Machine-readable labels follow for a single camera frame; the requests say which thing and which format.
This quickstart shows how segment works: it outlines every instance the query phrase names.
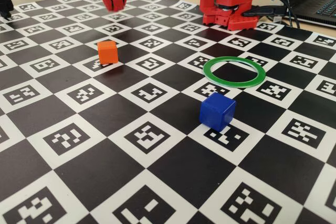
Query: orange cube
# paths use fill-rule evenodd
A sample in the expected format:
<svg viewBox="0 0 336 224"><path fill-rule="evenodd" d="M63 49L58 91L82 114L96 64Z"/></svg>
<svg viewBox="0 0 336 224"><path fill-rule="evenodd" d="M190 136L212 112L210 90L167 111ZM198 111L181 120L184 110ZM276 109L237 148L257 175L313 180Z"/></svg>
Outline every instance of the orange cube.
<svg viewBox="0 0 336 224"><path fill-rule="evenodd" d="M118 50L115 41L98 42L98 55L100 64L118 63Z"/></svg>

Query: checkerboard mat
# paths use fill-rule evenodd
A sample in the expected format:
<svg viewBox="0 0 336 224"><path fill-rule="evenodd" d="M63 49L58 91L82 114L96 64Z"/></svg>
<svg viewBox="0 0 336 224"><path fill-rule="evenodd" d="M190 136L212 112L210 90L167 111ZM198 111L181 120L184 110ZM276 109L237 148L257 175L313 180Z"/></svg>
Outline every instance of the checkerboard mat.
<svg viewBox="0 0 336 224"><path fill-rule="evenodd" d="M117 64L99 63L104 40ZM213 84L220 56L267 78ZM335 70L335 38L204 26L185 1L16 6L0 20L0 223L336 223ZM237 101L222 132L198 121L213 92Z"/></svg>

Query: black object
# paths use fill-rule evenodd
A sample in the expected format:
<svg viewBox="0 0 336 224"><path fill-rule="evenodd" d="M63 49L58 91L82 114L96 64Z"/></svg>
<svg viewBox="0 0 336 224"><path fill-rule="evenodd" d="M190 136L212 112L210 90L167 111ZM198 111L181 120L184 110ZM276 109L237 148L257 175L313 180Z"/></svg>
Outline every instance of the black object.
<svg viewBox="0 0 336 224"><path fill-rule="evenodd" d="M10 11L14 10L12 0L0 0L0 15L4 18L10 18Z"/></svg>

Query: green ring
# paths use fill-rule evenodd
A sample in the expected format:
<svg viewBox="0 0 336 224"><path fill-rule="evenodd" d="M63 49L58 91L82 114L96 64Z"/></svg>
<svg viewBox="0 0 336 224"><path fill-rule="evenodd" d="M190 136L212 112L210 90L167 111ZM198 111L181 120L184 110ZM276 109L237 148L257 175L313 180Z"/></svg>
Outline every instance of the green ring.
<svg viewBox="0 0 336 224"><path fill-rule="evenodd" d="M211 67L219 62L222 61L235 61L248 64L249 66L253 67L257 71L257 77L250 81L245 82L232 82L226 81L221 78L218 78L211 72ZM266 72L259 64L255 63L254 61L245 59L245 58L238 58L238 57L218 57L212 60L209 60L203 67L203 72L205 76L210 80L215 82L216 84L232 87L232 88L251 88L263 82L266 77Z"/></svg>

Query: blue cube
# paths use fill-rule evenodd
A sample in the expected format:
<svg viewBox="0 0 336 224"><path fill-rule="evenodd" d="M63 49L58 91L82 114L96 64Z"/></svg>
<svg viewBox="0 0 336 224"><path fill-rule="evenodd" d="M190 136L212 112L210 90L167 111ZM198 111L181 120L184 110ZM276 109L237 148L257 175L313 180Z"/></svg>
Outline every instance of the blue cube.
<svg viewBox="0 0 336 224"><path fill-rule="evenodd" d="M232 121L235 109L235 100L215 92L202 102L199 120L220 132Z"/></svg>

